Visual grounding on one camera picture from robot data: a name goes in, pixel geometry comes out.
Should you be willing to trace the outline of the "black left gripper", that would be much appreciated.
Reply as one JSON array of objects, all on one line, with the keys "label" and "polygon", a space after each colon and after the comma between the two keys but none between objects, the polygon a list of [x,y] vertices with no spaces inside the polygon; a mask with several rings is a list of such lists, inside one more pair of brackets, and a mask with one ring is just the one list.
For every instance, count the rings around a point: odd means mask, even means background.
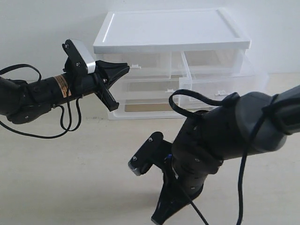
[{"label": "black left gripper", "polygon": [[96,61],[95,72],[87,76],[78,75],[69,60],[65,63],[63,77],[67,81],[69,96],[62,103],[77,98],[95,94],[109,111],[118,109],[119,103],[114,99],[109,89],[129,72],[127,63],[112,63],[102,60]]}]

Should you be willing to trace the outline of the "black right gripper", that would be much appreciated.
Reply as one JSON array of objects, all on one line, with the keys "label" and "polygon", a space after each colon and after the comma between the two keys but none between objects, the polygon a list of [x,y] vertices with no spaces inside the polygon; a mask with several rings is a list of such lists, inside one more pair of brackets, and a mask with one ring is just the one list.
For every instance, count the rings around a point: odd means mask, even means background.
[{"label": "black right gripper", "polygon": [[[172,160],[165,164],[167,154],[172,154]],[[209,175],[209,155],[199,146],[163,140],[157,161],[163,171],[163,186],[151,220],[164,224],[202,192]]]}]

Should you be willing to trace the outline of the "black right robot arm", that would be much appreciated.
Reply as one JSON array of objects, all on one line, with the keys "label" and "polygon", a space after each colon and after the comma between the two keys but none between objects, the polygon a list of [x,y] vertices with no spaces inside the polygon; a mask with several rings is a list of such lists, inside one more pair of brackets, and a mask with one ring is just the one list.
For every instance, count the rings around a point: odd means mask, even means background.
[{"label": "black right robot arm", "polygon": [[203,100],[214,109],[189,112],[178,108],[186,120],[175,140],[159,140],[153,159],[163,171],[164,183],[151,220],[161,225],[193,204],[207,176],[216,174],[226,160],[240,158],[237,224],[241,224],[246,159],[277,151],[289,135],[299,132],[300,89],[294,87],[273,96],[257,91],[242,96],[233,93],[221,101],[189,90],[179,90],[178,94]]}]

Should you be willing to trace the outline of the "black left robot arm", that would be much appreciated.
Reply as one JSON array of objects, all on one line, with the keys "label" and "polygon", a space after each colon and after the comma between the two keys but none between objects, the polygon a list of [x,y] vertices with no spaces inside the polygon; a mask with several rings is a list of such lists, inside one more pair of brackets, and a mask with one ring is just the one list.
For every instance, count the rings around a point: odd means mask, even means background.
[{"label": "black left robot arm", "polygon": [[78,67],[67,60],[63,74],[38,79],[0,79],[0,113],[14,124],[29,123],[51,109],[84,96],[95,94],[109,111],[118,109],[119,103],[109,89],[129,72],[127,63],[96,61],[95,71],[80,74]]}]

